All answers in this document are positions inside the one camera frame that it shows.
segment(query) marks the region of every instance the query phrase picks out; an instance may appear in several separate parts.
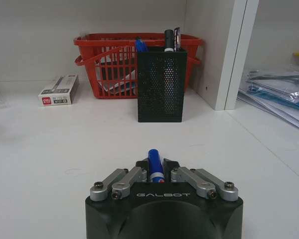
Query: blue object in bag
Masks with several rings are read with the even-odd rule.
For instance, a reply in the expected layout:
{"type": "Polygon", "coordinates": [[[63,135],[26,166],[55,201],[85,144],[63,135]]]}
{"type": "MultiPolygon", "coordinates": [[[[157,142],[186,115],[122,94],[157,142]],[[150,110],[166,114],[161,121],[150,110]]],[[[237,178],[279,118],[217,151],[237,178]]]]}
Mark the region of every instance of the blue object in bag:
{"type": "Polygon", "coordinates": [[[270,101],[276,102],[278,104],[288,106],[288,107],[292,107],[292,108],[295,108],[295,109],[299,110],[299,102],[292,103],[292,102],[287,101],[283,98],[277,97],[276,95],[274,95],[274,94],[272,94],[268,91],[265,91],[261,88],[258,88],[258,87],[255,87],[255,86],[250,86],[249,87],[249,93],[254,95],[254,96],[263,98],[265,100],[270,100],[270,101]]]}
{"type": "Polygon", "coordinates": [[[150,181],[153,183],[165,182],[163,167],[156,149],[149,151],[149,176],[150,181]]]}

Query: hex screw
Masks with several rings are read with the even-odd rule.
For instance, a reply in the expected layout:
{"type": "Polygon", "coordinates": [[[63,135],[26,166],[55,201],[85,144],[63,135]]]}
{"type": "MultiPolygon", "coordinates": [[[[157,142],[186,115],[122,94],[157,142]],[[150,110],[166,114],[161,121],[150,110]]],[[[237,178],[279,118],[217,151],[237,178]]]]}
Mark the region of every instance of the hex screw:
{"type": "Polygon", "coordinates": [[[96,183],[94,183],[94,187],[96,187],[96,188],[103,188],[103,182],[96,182],[96,183]]]}

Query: white wall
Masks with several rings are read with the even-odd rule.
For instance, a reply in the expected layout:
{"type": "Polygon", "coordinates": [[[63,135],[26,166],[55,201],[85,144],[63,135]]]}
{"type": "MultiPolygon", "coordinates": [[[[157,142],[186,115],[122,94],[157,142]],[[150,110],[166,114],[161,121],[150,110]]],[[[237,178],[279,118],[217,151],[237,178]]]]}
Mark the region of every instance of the white wall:
{"type": "Polygon", "coordinates": [[[187,1],[185,31],[206,43],[197,53],[205,62],[191,85],[216,110],[225,109],[245,5],[246,0],[187,1]]]}
{"type": "Polygon", "coordinates": [[[1,0],[0,81],[80,72],[81,31],[163,32],[185,20],[186,0],[1,0]]]}
{"type": "Polygon", "coordinates": [[[299,51],[299,0],[260,0],[245,67],[294,62],[299,51]]]}

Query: red plastic basket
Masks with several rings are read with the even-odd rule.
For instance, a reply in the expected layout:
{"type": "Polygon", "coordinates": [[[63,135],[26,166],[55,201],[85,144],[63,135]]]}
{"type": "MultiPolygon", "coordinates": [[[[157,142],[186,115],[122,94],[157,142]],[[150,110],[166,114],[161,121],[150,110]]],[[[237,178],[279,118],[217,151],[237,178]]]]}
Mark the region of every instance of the red plastic basket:
{"type": "MultiPolygon", "coordinates": [[[[137,97],[137,54],[135,38],[140,37],[147,46],[164,46],[163,33],[97,33],[83,39],[74,39],[79,46],[80,56],[76,65],[85,66],[93,94],[98,99],[126,99],[137,97]]],[[[185,89],[195,57],[203,40],[190,35],[181,35],[181,47],[188,53],[185,89]]]]}

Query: black marker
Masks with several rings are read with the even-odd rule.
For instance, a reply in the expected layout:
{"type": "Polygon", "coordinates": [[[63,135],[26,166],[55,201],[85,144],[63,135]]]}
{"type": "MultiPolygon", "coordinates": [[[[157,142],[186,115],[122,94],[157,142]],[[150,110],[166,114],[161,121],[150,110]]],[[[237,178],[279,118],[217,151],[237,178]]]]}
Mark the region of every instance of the black marker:
{"type": "Polygon", "coordinates": [[[165,50],[174,51],[174,31],[171,29],[165,30],[165,50]]]}

